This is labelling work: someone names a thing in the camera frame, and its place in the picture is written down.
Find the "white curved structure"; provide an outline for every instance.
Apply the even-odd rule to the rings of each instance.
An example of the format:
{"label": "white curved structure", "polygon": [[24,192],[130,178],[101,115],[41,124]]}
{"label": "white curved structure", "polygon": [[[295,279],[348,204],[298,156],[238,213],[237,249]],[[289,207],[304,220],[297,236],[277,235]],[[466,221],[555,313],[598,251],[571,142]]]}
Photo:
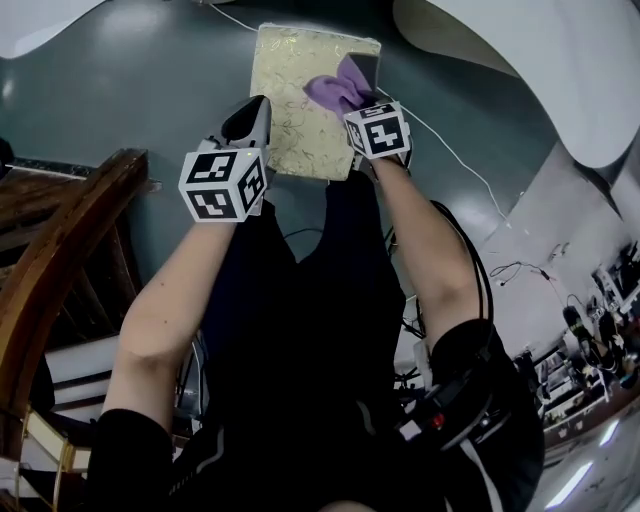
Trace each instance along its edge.
{"label": "white curved structure", "polygon": [[[578,162],[602,168],[629,147],[640,127],[640,13],[631,0],[430,2],[480,36],[515,70]],[[427,34],[444,36],[445,28],[425,19],[416,0],[397,3],[398,28],[412,44],[464,58],[460,53],[471,48],[468,38],[466,50],[432,50]],[[403,19],[412,19],[407,27],[398,17],[399,7],[405,10]],[[416,30],[420,16],[422,31]],[[491,66],[482,62],[491,59],[486,51],[473,50],[467,60]]]}
{"label": "white curved structure", "polygon": [[104,0],[0,0],[0,57],[35,50]]}

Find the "black shirt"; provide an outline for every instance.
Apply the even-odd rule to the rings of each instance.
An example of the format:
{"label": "black shirt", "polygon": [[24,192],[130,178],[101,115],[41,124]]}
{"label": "black shirt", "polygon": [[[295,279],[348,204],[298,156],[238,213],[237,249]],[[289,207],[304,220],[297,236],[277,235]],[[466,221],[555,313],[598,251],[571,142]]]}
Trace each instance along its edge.
{"label": "black shirt", "polygon": [[[470,321],[439,340],[431,357],[435,382],[470,364],[485,329],[486,322]],[[368,385],[375,392],[352,396],[345,389],[354,388],[334,380],[322,357],[306,353],[305,364],[292,367],[300,354],[289,358],[266,346],[245,354],[241,379],[220,358],[211,371],[228,380],[224,397],[214,399],[174,464],[170,437],[154,421],[124,410],[104,414],[89,467],[92,510],[317,511],[350,500],[377,511],[443,511],[445,497],[453,510],[491,509],[482,472],[460,448],[416,453],[371,435],[393,417],[392,394]],[[497,335],[491,352],[492,371],[504,383],[498,394],[513,409],[475,450],[503,510],[524,510],[542,472],[542,427]]]}

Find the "white wall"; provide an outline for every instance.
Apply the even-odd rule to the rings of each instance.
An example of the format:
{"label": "white wall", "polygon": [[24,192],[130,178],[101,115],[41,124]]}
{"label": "white wall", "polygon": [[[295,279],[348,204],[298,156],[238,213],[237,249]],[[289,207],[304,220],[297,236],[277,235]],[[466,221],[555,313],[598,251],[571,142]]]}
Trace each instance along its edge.
{"label": "white wall", "polygon": [[611,195],[634,238],[640,239],[640,135],[636,136],[631,146]]}
{"label": "white wall", "polygon": [[[509,215],[480,251],[487,272],[521,260],[545,269],[557,281],[556,292],[538,273],[522,269],[504,287],[492,282],[495,323],[507,353],[525,348],[544,352],[563,334],[562,308],[569,293],[581,300],[591,288],[590,274],[609,263],[630,240],[628,230],[598,190],[574,168],[558,143]],[[549,263],[558,244],[566,255]],[[501,279],[510,276],[505,272]]]}

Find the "purple rag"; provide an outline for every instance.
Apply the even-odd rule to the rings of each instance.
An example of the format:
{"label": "purple rag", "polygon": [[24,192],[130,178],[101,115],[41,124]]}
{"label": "purple rag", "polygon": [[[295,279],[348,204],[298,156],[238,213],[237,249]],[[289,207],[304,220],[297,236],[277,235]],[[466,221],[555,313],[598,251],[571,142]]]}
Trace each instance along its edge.
{"label": "purple rag", "polygon": [[345,114],[358,110],[367,101],[366,93],[371,93],[371,86],[349,55],[338,65],[337,75],[312,78],[302,90],[318,105],[335,112],[342,121]]}

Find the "wooden banister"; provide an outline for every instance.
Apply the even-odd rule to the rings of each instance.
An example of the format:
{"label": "wooden banister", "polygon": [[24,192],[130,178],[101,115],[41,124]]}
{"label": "wooden banister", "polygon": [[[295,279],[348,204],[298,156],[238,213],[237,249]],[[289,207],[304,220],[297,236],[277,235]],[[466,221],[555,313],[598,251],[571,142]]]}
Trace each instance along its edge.
{"label": "wooden banister", "polygon": [[16,436],[51,326],[83,264],[147,180],[146,152],[121,150],[62,202],[0,290],[0,454]]}

